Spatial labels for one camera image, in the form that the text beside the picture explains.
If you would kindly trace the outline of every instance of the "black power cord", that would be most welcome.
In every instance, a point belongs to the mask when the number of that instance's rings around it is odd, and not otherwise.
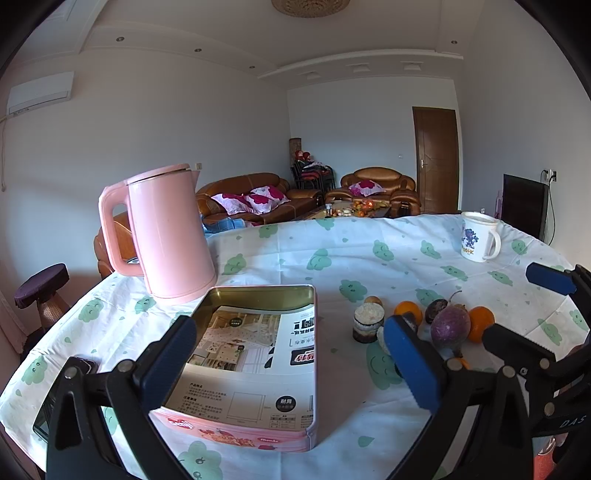
[[[540,172],[540,183],[542,183],[542,175],[543,174],[549,175],[550,172],[548,172],[548,170],[542,170]],[[550,239],[550,242],[548,242],[548,245],[552,245],[552,242],[554,241],[554,236],[556,234],[556,216],[554,214],[554,204],[552,203],[552,179],[549,179],[548,181],[548,196],[550,197],[550,208],[552,208],[552,238]]]

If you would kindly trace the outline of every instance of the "kettle handle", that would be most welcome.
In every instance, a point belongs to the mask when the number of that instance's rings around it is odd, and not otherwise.
[[[131,208],[129,205],[129,187],[124,181],[115,185],[106,187],[99,197],[99,215],[100,224],[103,227],[103,236],[105,245],[109,254],[109,261],[116,272],[126,277],[140,277],[144,271],[139,264],[129,264],[121,257],[119,242],[115,232],[115,222],[113,221],[113,208],[115,205],[126,205],[131,224]]]

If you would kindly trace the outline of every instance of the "purple stool cover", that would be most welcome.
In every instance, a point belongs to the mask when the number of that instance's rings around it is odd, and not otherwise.
[[[70,280],[68,270],[63,263],[52,265],[41,270],[24,284],[14,294],[14,303],[20,309],[24,309],[39,300],[45,302]]]

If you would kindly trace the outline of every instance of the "blue plaid cloth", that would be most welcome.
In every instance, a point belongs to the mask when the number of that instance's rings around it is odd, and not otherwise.
[[[226,232],[228,230],[237,230],[239,228],[246,228],[246,222],[241,218],[224,218],[219,222],[215,223],[208,223],[205,225],[203,224],[203,232],[205,233],[205,238],[208,238],[216,233]]]

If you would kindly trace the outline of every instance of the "ceiling medallion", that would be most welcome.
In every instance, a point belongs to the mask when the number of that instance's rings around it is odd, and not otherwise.
[[[271,0],[282,14],[299,18],[327,17],[343,10],[350,0]]]

